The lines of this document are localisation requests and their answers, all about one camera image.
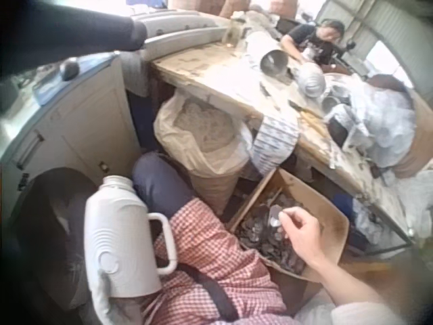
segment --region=white thermos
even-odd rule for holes
[[[162,223],[168,265],[156,267],[150,219]],[[175,241],[168,219],[148,213],[130,179],[104,178],[99,190],[87,200],[85,211],[85,261],[89,288],[94,291],[98,272],[110,279],[111,297],[133,298],[161,289],[159,276],[177,266]]]

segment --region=black shirt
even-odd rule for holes
[[[321,53],[315,58],[318,64],[329,64],[332,58],[332,52],[334,51],[334,46],[330,42],[322,41],[316,36],[317,27],[302,24],[293,28],[288,34],[293,38],[296,46],[302,52],[304,51],[308,42],[316,45],[321,49]]]

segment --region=cabinet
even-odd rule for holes
[[[87,166],[61,137],[45,139],[35,129],[23,141],[20,149],[2,169],[2,182],[5,189],[2,193],[3,217],[11,215],[15,202],[27,185],[45,171],[68,167],[90,175]]]
[[[99,185],[106,175],[129,176],[139,158],[119,59],[58,100],[2,165],[1,214],[6,220],[35,177],[68,167]]]
[[[62,119],[60,134],[98,180],[131,174],[139,150],[113,87],[104,88]]]

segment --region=wooden table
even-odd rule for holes
[[[267,83],[280,91],[281,98],[292,100],[312,113],[301,112],[299,116],[300,137],[295,153],[350,195],[369,205],[373,213],[410,243],[405,213],[396,193],[387,188],[381,179],[372,177],[367,163],[357,152],[343,152],[334,146],[338,165],[335,169],[329,167],[329,133],[317,117],[321,115],[320,109],[316,102],[299,93],[295,82],[287,85],[264,77],[250,68],[241,53],[220,43],[175,53],[155,60],[153,65],[163,81],[185,88],[256,127],[267,112],[274,110],[260,91],[260,81],[265,78]]]

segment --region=cardboard box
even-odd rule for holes
[[[346,244],[349,231],[349,222],[328,199],[316,192],[310,186],[300,181],[283,169],[276,169],[269,173],[259,183],[250,197],[245,201],[242,208],[236,213],[232,220],[227,224],[227,229],[234,234],[237,227],[248,214],[252,207],[263,203],[269,192],[276,192],[282,189],[283,193],[291,196],[296,201],[302,203],[306,210],[315,216],[322,226],[321,246],[325,255],[331,261],[338,263]],[[302,274],[296,275],[281,268],[278,264],[260,256],[264,263],[269,267],[295,278],[318,282],[317,274],[309,266],[306,266]]]

